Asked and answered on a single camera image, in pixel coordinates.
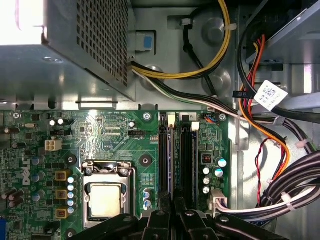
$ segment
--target barcode sticker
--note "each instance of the barcode sticker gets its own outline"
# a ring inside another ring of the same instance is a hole
[[[261,106],[272,111],[285,97],[288,93],[281,88],[274,85],[272,82],[265,80],[258,92],[254,96],[254,100],[256,100]]]

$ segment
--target cpu socket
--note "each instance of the cpu socket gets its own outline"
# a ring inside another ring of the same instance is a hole
[[[86,160],[81,172],[84,228],[136,213],[136,169],[130,162]]]

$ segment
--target ram slot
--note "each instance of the ram slot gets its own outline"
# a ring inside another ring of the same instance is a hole
[[[194,209],[193,137],[189,116],[182,116],[180,135],[181,187],[187,209]]]
[[[159,191],[167,192],[169,186],[169,136],[167,114],[160,113],[159,118]]]

